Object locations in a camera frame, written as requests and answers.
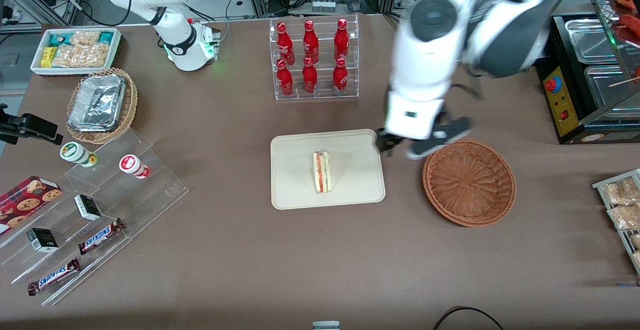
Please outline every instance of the skewer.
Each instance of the skewer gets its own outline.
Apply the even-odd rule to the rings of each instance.
[[[627,82],[631,82],[631,81],[635,81],[635,80],[640,80],[640,76],[638,76],[638,77],[636,77],[636,78],[634,78],[634,79],[624,80],[624,81],[618,82],[618,83],[616,83],[616,84],[611,84],[611,85],[609,85],[609,87],[613,87],[613,86],[617,86],[617,85],[626,84]]]

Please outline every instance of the red glass bottle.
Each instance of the red glass bottle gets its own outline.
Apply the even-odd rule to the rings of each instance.
[[[304,68],[302,69],[302,78],[304,79],[304,90],[309,95],[313,95],[318,90],[318,71],[314,66],[311,56],[304,58]]]
[[[291,36],[287,33],[287,27],[284,22],[279,22],[276,25],[278,29],[278,52],[286,63],[292,66],[296,63],[296,57],[293,54],[293,41],[291,41]]]
[[[278,61],[276,61],[276,65],[278,66],[276,77],[278,78],[278,86],[280,87],[282,96],[293,96],[293,77],[291,77],[291,72],[286,67],[287,64],[283,59],[278,59]]]
[[[333,93],[336,96],[342,96],[347,93],[347,76],[349,75],[349,72],[344,67],[345,58],[338,58],[335,61],[335,66],[333,70]]]
[[[314,30],[314,22],[312,20],[304,21],[304,55],[309,56],[313,63],[320,61],[320,47],[318,45],[318,35]]]
[[[333,38],[334,52],[333,56],[336,60],[340,57],[347,57],[349,54],[349,33],[347,33],[347,20],[341,18],[338,20],[338,31],[335,32]]]

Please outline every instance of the white tray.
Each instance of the white tray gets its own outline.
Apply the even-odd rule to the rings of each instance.
[[[371,130],[278,136],[271,141],[271,203],[278,210],[380,202],[385,197],[380,154]],[[316,193],[312,154],[331,156],[329,193]]]
[[[60,33],[73,33],[75,31],[100,31],[103,33],[113,33],[113,38],[111,39],[111,43],[109,45],[109,52],[107,52],[107,59],[104,62],[102,67],[82,67],[82,68],[43,68],[41,66],[42,53],[44,52],[45,47],[49,44],[50,38],[52,34],[60,34]],[[118,45],[120,44],[121,33],[114,28],[110,27],[78,27],[71,29],[55,29],[55,30],[46,30],[42,34],[42,38],[40,39],[40,43],[38,45],[38,50],[33,57],[31,62],[31,70],[34,74],[41,76],[73,76],[73,75],[87,75],[93,74],[94,72],[98,72],[100,70],[108,70],[111,68],[112,63],[114,63],[114,59],[116,58],[116,52],[118,52]]]

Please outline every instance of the brown tablecloth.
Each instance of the brown tablecloth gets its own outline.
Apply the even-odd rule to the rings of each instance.
[[[638,278],[590,184],[640,167],[640,146],[557,145],[533,72],[480,79],[482,102],[461,90],[446,97],[453,115],[475,120],[470,138],[514,170],[516,202],[497,225],[440,216],[422,162],[403,147],[382,160],[380,203],[272,207],[274,136],[383,123],[394,30],[382,16],[359,19],[359,99],[312,104],[274,100],[268,21],[233,23],[219,61],[193,73],[167,60],[153,28],[122,27],[116,65],[139,91],[133,127],[191,191],[53,307],[3,279],[0,328],[300,329],[336,319],[345,330],[425,329],[453,305],[480,307],[505,328],[638,328],[640,289],[614,287]],[[462,71],[454,81],[474,84]],[[20,113],[70,139],[77,82],[34,75]],[[38,140],[7,146],[0,191],[29,175],[57,179],[71,167],[57,153]]]

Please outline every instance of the small black and white box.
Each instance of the small black and white box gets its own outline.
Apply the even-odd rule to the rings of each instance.
[[[32,227],[27,231],[27,237],[34,247],[33,249],[38,252],[54,252],[58,249],[58,244],[53,238],[51,230]]]
[[[98,205],[96,205],[96,201],[93,198],[87,195],[78,195],[73,198],[75,200],[75,206],[80,211],[80,216],[86,218],[91,221],[100,220],[100,210],[98,210]]]

